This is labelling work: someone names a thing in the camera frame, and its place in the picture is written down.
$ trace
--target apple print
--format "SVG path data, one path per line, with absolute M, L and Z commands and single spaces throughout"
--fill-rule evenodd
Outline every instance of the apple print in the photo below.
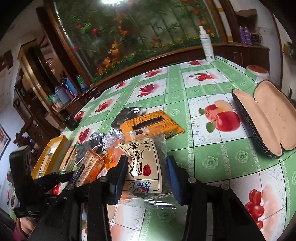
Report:
M 84 116 L 84 111 L 79 111 L 78 113 L 77 113 L 77 115 L 75 115 L 75 120 L 77 120 L 77 121 L 81 121 L 81 119 L 83 118 L 83 116 Z
M 192 74 L 188 77 L 198 81 L 210 80 L 212 78 L 209 74 Z
M 106 109 L 108 107 L 108 105 L 112 102 L 112 99 L 107 100 L 106 102 L 102 103 L 99 105 L 98 109 L 95 111 L 96 112 L 100 112 L 103 109 Z
M 161 73 L 161 70 L 152 70 L 152 71 L 150 71 L 148 73 L 145 73 L 145 75 L 146 75 L 145 78 L 152 77 L 152 76 L 154 76 L 154 75 L 156 75 L 158 73 Z
M 263 222 L 258 221 L 258 218 L 262 217 L 264 213 L 264 207 L 260 205 L 262 194 L 260 191 L 253 189 L 249 193 L 249 202 L 246 203 L 245 208 L 248 213 L 251 215 L 252 219 L 257 224 L 257 227 L 261 229 L 263 227 Z
M 118 89 L 118 88 L 120 88 L 120 87 L 122 87 L 122 86 L 124 86 L 124 81 L 123 82 L 121 82 L 120 84 L 118 84 L 118 85 L 116 85 L 116 87 L 115 87 L 115 89 Z
M 82 131 L 78 137 L 78 144 L 82 144 L 85 139 L 87 138 L 87 134 L 89 133 L 89 128 L 85 129 L 84 131 Z
M 140 88 L 139 91 L 141 93 L 137 97 L 149 95 L 154 90 L 154 87 L 155 87 L 154 85 L 150 84 Z
M 205 109 L 199 109 L 198 112 L 201 115 L 204 114 L 210 121 L 206 124 L 206 129 L 210 133 L 214 129 L 230 132 L 240 127 L 241 122 L 238 115 L 233 112 L 232 106 L 224 100 L 217 100 Z
M 191 65 L 200 65 L 200 63 L 197 60 L 189 62 Z

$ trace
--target green and white tablecloth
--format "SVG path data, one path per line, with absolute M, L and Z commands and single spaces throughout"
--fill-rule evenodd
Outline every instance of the green and white tablecloth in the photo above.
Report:
M 167 139 L 168 155 L 174 155 L 178 165 L 187 169 L 204 183 L 227 183 L 245 205 L 249 193 L 256 189 L 262 193 L 261 205 L 265 211 L 262 233 L 267 241 L 277 240 L 287 227 L 296 210 L 296 154 L 285 151 L 279 159 L 269 159 L 257 150 L 241 123 L 231 132 L 206 130 L 209 120 L 199 114 L 216 100 L 233 104 L 234 88 L 253 94 L 261 81 L 246 69 L 221 57 L 213 63 L 206 60 L 171 65 L 144 73 L 115 85 L 91 100 L 81 110 L 84 117 L 73 132 L 63 134 L 78 141 L 82 131 L 108 133 L 110 124 L 124 106 L 141 106 L 146 113 L 164 112 L 184 130 Z M 208 74 L 203 79 L 200 74 Z M 153 85 L 153 91 L 145 96 L 140 88 Z M 175 210 L 157 210 L 117 205 L 111 220 L 113 241 L 179 241 L 182 238 L 187 207 Z M 211 240 L 211 222 L 207 240 Z

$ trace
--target blue gripper pad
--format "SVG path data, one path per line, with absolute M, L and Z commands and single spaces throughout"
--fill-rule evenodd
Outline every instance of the blue gripper pad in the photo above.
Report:
M 172 185 L 172 193 L 180 205 L 186 205 L 187 199 L 187 179 L 189 175 L 184 168 L 179 168 L 175 158 L 168 156 L 166 158 L 168 171 L 170 174 L 170 182 Z

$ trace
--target glass panel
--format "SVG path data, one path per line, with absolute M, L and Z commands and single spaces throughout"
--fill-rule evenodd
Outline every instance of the glass panel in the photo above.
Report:
M 200 45 L 199 25 L 212 42 L 221 41 L 203 0 L 59 0 L 54 6 L 94 82 L 153 56 Z

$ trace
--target red tulip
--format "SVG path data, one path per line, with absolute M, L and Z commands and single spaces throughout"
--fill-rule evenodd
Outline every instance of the red tulip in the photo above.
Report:
M 94 35 L 97 35 L 97 34 L 98 34 L 98 30 L 97 30 L 96 28 L 94 28 L 94 29 L 92 30 L 92 32 L 93 32 Z

